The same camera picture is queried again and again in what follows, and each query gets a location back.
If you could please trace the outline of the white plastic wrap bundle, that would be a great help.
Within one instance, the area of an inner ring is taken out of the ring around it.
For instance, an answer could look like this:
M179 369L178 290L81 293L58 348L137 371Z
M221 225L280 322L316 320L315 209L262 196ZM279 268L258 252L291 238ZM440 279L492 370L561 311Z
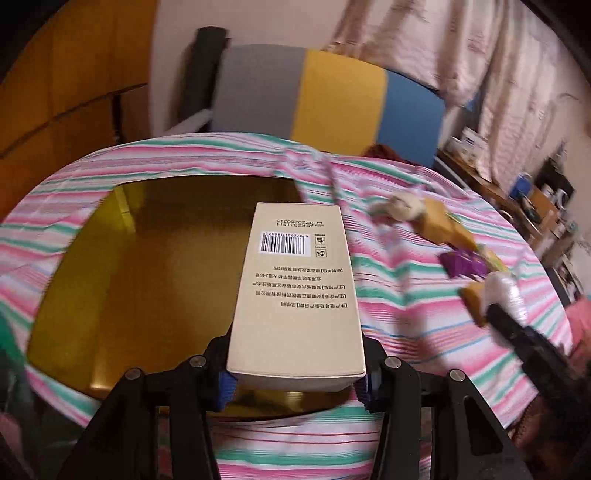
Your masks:
M481 314L485 315L493 304L498 304L520 325L526 324L528 311L518 282L512 273L496 271L489 273L485 278L481 294Z

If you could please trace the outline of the purple snack packet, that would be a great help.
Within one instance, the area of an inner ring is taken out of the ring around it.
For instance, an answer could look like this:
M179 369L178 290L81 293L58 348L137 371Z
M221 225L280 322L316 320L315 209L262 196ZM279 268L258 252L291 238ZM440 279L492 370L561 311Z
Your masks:
M476 252L459 249L441 253L439 260L450 278L484 278L489 268L484 259Z

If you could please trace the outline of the beige barcode carton box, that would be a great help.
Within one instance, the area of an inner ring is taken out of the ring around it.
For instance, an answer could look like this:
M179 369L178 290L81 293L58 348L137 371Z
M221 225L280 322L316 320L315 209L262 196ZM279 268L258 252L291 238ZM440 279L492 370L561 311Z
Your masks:
M226 370L253 389L339 392L366 374L338 206L258 203Z

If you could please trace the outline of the pink green striped tablecloth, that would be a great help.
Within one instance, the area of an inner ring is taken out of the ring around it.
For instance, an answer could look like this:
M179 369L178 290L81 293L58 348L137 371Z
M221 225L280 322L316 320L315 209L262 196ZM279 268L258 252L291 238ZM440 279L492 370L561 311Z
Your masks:
M478 328L440 265L443 248L402 224L370 217L394 191L438 199L510 268L517 267L529 323L567 355L568 318L536 255L475 193L424 167L321 153L262 134L161 137L91 153L42 180L1 223L1 319L24 353L39 307L67 246L118 184L206 174L293 178L304 201L339 204L352 249L363 332L417 370L463 369L504 427L536 396L517 357ZM222 479L369 478L381 418L355 399L294 420L215 425Z

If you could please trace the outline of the wooden side desk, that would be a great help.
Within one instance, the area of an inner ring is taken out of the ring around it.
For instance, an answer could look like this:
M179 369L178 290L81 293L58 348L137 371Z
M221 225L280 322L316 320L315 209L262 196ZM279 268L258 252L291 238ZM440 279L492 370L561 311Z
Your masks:
M537 188L532 189L528 200L514 200L497 185L480 177L475 168L445 150L437 152L437 160L445 166L444 172L453 172L497 210L504 212L539 258L558 240L554 234L559 225L558 209Z

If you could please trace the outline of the gold metal tin box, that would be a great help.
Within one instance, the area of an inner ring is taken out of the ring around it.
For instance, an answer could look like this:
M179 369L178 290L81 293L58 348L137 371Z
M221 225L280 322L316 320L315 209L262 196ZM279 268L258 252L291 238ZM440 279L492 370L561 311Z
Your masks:
M125 183L100 202L45 290L33 367L103 399L123 373L169 370L231 334L258 203L304 203L293 180L189 176ZM339 392L253 389L236 379L218 417L263 420L346 401Z

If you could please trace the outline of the blue container on desk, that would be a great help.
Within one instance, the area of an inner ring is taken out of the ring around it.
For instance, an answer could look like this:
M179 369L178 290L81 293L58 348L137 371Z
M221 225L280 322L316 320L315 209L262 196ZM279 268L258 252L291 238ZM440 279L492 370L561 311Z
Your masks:
M515 201L519 201L523 197L528 197L530 195L530 193L532 191L532 187L533 187L532 176L527 172L522 172L518 176L512 190L509 194L509 197Z

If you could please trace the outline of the white blue carton box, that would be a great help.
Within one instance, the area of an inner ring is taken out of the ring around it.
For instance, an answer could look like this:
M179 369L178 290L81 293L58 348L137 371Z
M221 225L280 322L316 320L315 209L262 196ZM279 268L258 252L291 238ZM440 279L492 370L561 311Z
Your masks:
M466 162L476 163L490 152L486 138L469 127L465 127L460 136L457 153Z

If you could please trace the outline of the pink patterned curtain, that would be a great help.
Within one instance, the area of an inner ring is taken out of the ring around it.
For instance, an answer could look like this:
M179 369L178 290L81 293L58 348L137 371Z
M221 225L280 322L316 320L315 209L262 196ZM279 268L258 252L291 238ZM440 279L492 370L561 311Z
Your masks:
M480 102L482 163L510 191L539 167L559 102L588 105L590 83L558 34L522 1L394 1L370 24L371 1L349 1L325 51L402 73L450 108Z

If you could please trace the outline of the grey yellow blue chair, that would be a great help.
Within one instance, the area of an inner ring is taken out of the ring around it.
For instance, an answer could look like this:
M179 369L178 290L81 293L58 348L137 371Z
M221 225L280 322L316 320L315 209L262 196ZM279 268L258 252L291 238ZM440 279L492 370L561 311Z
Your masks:
M211 127L350 156L380 144L430 167L444 113L436 93L399 73L320 50L250 44L222 58Z

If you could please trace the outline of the orange wooden wardrobe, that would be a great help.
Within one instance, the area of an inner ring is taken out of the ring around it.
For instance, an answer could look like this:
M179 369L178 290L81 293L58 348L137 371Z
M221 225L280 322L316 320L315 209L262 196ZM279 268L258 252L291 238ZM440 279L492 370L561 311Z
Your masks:
M155 1L69 1L1 82L1 214L73 161L149 137Z

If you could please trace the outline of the black rolled mat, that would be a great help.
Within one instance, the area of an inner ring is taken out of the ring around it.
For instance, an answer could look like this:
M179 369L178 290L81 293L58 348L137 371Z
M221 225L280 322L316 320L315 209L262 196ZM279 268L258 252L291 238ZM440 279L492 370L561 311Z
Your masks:
M195 32L181 82L178 121L212 106L221 57L228 43L228 30L225 28L205 26Z

